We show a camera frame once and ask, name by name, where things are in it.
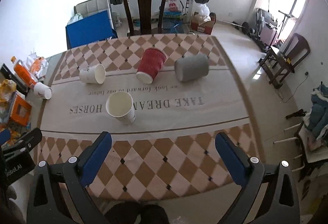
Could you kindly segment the white cup black calligraphy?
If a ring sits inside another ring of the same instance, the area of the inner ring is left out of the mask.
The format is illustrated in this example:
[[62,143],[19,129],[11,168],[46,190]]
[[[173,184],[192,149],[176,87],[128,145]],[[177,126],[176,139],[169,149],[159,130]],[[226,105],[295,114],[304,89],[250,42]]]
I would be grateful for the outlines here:
[[105,108],[107,114],[125,125],[132,124],[136,119],[134,101],[128,92],[119,91],[111,94]]

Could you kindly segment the white cup red seal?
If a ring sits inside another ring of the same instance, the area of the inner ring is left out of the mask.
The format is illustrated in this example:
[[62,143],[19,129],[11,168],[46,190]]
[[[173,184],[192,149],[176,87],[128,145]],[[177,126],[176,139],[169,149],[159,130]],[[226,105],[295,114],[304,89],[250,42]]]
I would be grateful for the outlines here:
[[52,97],[52,89],[43,84],[42,82],[38,82],[35,84],[34,88],[33,88],[33,93],[45,100],[49,100]]

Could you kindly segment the white cup with birds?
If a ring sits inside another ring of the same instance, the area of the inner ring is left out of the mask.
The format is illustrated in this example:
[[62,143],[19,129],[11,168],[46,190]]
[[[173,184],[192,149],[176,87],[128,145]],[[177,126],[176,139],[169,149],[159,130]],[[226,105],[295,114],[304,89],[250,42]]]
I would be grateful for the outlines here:
[[82,69],[79,74],[80,81],[86,84],[103,84],[106,78],[105,67],[102,64]]

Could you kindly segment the grey ribbed cup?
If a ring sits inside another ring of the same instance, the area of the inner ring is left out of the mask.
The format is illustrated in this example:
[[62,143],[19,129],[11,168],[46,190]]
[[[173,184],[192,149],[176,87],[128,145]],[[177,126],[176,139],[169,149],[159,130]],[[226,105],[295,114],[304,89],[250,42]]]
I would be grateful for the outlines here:
[[209,72],[208,57],[204,54],[181,57],[175,61],[175,75],[180,82],[206,77]]

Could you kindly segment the red ribbed paper cup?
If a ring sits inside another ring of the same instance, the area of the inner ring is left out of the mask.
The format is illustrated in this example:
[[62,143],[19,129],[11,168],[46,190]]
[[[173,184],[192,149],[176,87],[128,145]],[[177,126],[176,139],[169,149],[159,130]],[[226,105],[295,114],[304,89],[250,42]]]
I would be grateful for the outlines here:
[[136,72],[137,79],[144,84],[152,84],[166,59],[163,51],[157,48],[146,49]]

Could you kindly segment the orange box with window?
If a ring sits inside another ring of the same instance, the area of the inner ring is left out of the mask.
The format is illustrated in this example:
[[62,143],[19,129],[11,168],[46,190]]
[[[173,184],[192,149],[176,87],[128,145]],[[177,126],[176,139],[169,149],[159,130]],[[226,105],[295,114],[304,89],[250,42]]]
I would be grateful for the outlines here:
[[27,126],[32,106],[22,97],[16,95],[11,107],[9,119],[20,126]]

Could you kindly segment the teal clothes pile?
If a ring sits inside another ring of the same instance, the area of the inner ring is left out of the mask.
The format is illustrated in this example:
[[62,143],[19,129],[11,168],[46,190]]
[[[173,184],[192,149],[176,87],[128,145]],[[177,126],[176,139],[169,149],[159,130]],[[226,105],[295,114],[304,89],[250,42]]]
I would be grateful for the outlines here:
[[321,82],[311,93],[312,107],[303,121],[305,127],[315,139],[321,139],[327,134],[327,86]]

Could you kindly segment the orange drink bottle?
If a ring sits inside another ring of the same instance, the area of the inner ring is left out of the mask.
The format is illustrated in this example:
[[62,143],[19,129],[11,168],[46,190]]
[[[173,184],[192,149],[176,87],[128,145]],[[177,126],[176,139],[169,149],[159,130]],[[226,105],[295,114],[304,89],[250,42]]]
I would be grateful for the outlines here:
[[13,69],[18,77],[30,88],[34,89],[36,85],[35,79],[32,77],[31,73],[24,66],[22,60],[17,59],[15,56],[11,57],[11,62],[13,64]]

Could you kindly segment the white plastic bags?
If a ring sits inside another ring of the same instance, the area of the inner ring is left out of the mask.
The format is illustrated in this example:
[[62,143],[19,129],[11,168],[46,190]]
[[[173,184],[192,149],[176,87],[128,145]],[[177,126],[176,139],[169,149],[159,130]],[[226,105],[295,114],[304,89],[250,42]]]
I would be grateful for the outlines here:
[[48,70],[48,61],[36,53],[27,56],[25,65],[29,72],[37,79],[45,77]]

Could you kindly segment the dark wooden side chair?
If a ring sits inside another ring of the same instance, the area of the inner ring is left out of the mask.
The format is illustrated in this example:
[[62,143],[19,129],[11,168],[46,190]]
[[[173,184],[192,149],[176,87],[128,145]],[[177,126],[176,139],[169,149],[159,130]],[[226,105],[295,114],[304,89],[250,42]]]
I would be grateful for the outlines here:
[[310,46],[306,38],[294,33],[282,50],[271,46],[264,58],[259,59],[259,66],[269,78],[276,90],[283,85],[284,79],[295,73],[295,69],[310,54]]

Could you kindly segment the checkered printed table mat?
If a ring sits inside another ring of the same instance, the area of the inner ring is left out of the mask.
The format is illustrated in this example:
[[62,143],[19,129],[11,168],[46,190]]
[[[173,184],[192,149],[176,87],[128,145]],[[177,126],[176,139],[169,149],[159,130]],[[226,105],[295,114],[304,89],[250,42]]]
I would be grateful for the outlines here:
[[[144,51],[157,48],[166,62],[152,84],[136,77]],[[206,77],[180,82],[175,61],[204,54]],[[113,147],[89,191],[114,200],[162,200],[219,188],[231,182],[215,150],[223,131],[249,156],[263,160],[259,128],[235,67],[214,36],[144,35],[95,42],[49,59],[46,84],[53,95],[40,108],[42,132],[34,159],[49,164],[78,156],[103,131]],[[102,64],[103,84],[80,81],[80,71]],[[108,97],[128,92],[135,121],[107,114]]]

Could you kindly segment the blue covered box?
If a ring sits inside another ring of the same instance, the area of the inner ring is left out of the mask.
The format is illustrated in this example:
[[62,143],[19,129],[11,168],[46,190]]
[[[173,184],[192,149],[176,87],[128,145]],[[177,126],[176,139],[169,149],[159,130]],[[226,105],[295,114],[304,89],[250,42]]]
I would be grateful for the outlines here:
[[107,11],[85,17],[66,26],[68,50],[97,41],[117,38]]

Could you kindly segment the cardboard box with items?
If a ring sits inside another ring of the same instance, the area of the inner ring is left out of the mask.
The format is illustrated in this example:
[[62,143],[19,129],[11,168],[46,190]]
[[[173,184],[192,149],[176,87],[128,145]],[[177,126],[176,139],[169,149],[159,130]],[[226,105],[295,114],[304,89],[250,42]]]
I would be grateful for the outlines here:
[[201,16],[198,12],[194,12],[191,17],[190,27],[193,31],[211,35],[215,23],[215,13],[210,12],[209,16]]

